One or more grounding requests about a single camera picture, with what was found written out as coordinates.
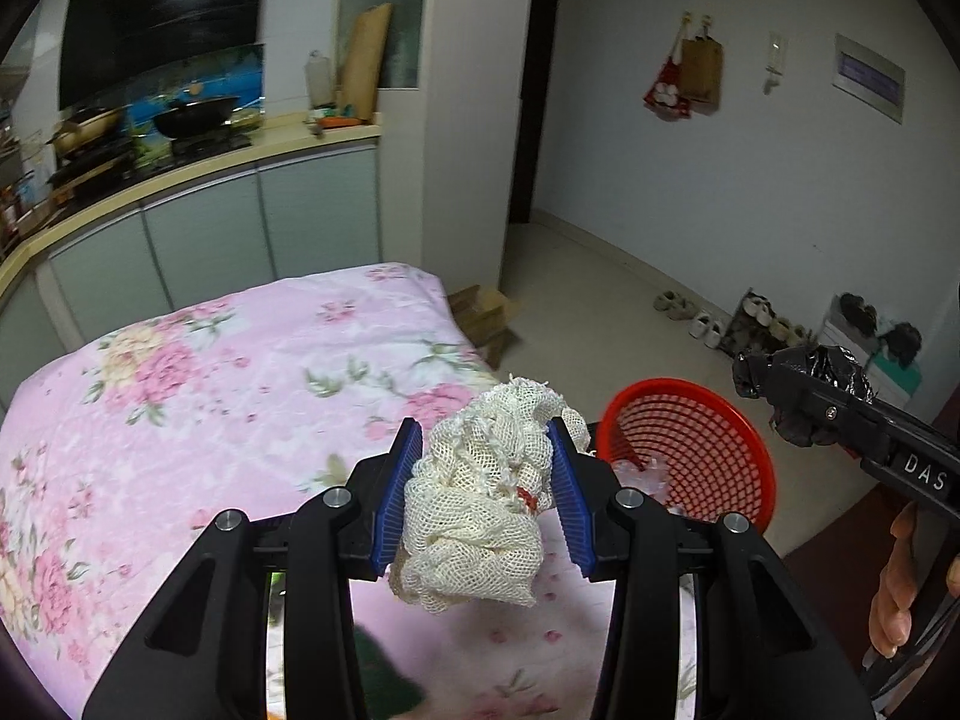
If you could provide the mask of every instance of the countertop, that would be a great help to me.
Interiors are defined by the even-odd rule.
[[[0,295],[3,295],[8,286],[13,283],[21,269],[25,268],[40,252],[98,218],[113,214],[124,206],[134,204],[151,194],[172,189],[179,184],[203,178],[205,175],[227,170],[230,167],[241,167],[257,160],[303,151],[306,148],[335,146],[338,143],[378,138],[380,134],[379,125],[369,124],[363,127],[328,129],[322,136],[314,135],[304,124],[304,114],[299,113],[267,119],[261,129],[248,134],[253,144],[247,148],[238,148],[237,151],[229,151],[226,154],[200,160],[192,165],[178,167],[176,170],[148,178],[136,186],[105,197],[64,221],[27,238],[3,263],[0,263]]]

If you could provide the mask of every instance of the bed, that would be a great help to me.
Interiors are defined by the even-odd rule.
[[[3,623],[79,718],[213,514],[294,511],[385,451],[404,416],[427,431],[494,384],[438,279],[402,265],[287,279],[100,338],[25,381],[0,430]],[[534,608],[431,616],[385,581],[352,585],[373,720],[589,716],[613,587],[580,577],[555,512],[541,527]],[[274,589],[267,688],[282,718],[282,577]],[[682,599],[678,717],[693,702]]]

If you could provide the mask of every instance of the pot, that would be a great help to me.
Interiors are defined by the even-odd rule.
[[[229,124],[239,100],[237,97],[209,98],[195,103],[174,100],[169,103],[169,110],[154,117],[154,124],[160,134],[168,138],[193,138]]]
[[[126,112],[126,108],[85,108],[61,122],[47,143],[54,146],[56,156],[69,157],[83,146],[116,132]]]

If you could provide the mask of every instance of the red plastic basket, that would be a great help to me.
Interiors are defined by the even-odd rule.
[[[760,434],[720,395],[680,379],[648,379],[624,389],[597,430],[597,456],[644,467],[667,461],[671,506],[716,521],[745,514],[760,533],[776,504],[773,464]]]

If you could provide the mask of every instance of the white mesh cloth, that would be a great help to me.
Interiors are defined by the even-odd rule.
[[[438,422],[406,485],[390,587],[439,613],[469,598],[531,607],[544,561],[536,515],[553,508],[546,423],[563,418],[587,450],[584,418],[548,386],[512,379]]]

